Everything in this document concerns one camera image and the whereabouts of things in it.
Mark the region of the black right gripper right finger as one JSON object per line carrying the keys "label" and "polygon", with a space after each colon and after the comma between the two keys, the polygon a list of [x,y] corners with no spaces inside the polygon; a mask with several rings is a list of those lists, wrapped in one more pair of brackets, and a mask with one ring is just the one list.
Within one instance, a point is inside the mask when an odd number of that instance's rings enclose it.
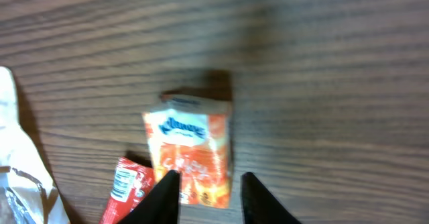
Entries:
{"label": "black right gripper right finger", "polygon": [[244,224],[301,224],[252,172],[241,176]]}

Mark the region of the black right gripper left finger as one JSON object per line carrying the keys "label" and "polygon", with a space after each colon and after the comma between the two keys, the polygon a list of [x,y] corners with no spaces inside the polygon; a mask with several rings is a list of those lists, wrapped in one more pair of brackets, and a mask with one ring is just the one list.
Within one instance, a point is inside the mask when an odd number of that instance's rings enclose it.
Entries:
{"label": "black right gripper left finger", "polygon": [[118,224],[177,224],[179,196],[180,173],[170,170]]}

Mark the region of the red snack stick packet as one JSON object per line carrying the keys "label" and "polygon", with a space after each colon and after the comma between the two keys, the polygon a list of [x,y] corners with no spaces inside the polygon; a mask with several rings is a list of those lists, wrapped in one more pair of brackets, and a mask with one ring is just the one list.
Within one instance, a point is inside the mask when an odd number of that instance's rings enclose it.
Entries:
{"label": "red snack stick packet", "polygon": [[126,157],[115,168],[113,187],[99,224],[115,224],[130,214],[155,185],[154,171]]}

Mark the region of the orange Kleenex tissue box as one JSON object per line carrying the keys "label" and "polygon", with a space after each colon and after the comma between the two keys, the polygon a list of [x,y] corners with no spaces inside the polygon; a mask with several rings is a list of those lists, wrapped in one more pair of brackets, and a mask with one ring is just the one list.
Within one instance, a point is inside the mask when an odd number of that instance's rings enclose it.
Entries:
{"label": "orange Kleenex tissue box", "polygon": [[228,101],[165,94],[143,112],[155,178],[179,172],[182,204],[229,207],[231,111]]}

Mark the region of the brown snack pouch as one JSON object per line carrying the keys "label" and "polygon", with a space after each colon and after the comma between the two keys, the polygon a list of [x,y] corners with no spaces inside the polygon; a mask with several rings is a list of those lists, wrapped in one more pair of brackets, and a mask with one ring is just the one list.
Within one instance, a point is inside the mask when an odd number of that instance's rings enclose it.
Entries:
{"label": "brown snack pouch", "polygon": [[59,191],[19,122],[13,74],[1,67],[1,222],[69,223]]}

